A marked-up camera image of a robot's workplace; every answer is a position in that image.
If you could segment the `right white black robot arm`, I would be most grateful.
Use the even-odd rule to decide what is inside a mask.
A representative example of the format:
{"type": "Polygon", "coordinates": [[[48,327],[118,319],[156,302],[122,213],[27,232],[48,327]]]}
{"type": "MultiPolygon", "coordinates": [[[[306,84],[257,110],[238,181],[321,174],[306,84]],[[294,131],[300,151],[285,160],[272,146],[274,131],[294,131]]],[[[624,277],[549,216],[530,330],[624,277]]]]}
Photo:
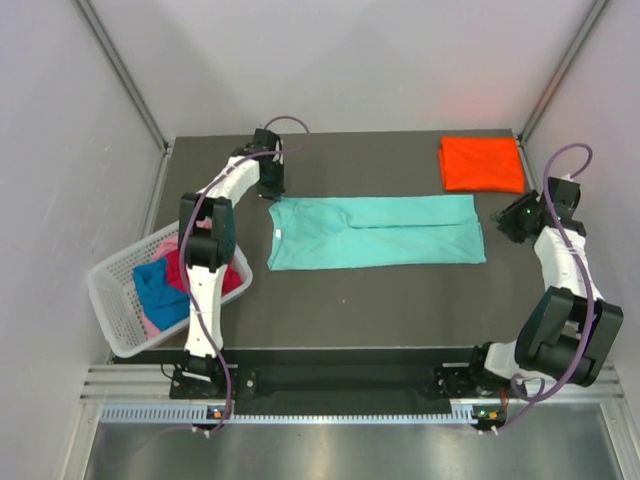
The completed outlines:
{"type": "Polygon", "coordinates": [[[571,384],[587,387],[596,380],[622,325],[622,309],[604,300],[593,280],[582,276],[574,259],[578,256],[588,264],[586,230],[573,218],[581,197],[580,186],[551,177],[548,191],[557,221],[552,219],[544,195],[535,190],[492,216],[497,229],[509,240],[533,242],[545,292],[516,340],[488,342],[478,349],[480,362],[466,372],[469,388],[478,395],[492,394],[515,374],[560,379],[584,333],[588,292],[594,299],[594,321],[571,384]]]}

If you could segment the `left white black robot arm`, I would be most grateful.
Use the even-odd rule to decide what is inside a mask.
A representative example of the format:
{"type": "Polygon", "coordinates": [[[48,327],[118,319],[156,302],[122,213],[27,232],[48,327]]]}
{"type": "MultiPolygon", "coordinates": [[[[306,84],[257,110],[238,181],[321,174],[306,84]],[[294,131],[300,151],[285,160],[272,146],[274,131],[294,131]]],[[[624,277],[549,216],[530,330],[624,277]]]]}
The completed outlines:
{"type": "Polygon", "coordinates": [[[205,396],[220,394],[227,382],[225,370],[212,362],[223,347],[222,286],[236,253],[234,207],[252,187],[262,198],[280,199],[285,192],[282,148],[279,135],[257,129],[210,185],[180,200],[178,273],[190,300],[185,351],[196,362],[192,384],[205,396]]]}

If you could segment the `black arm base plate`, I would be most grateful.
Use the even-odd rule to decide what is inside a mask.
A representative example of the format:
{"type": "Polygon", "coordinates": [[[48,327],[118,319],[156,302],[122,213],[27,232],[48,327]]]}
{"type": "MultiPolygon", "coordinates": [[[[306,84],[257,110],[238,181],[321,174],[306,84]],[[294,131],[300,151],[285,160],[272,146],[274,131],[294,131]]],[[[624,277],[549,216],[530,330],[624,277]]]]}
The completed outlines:
{"type": "Polygon", "coordinates": [[[445,348],[229,349],[218,359],[183,353],[169,397],[240,403],[277,394],[408,394],[436,401],[490,396],[510,381],[485,370],[488,346],[445,348]]]}

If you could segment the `teal t-shirt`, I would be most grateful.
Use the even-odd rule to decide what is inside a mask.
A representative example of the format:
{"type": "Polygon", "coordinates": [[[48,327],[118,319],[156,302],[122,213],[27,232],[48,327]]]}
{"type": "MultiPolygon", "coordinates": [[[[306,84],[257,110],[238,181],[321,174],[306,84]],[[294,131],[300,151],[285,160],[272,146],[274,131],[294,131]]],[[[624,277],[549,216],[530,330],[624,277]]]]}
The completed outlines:
{"type": "Polygon", "coordinates": [[[285,197],[272,205],[272,271],[487,261],[469,194],[285,197]]]}

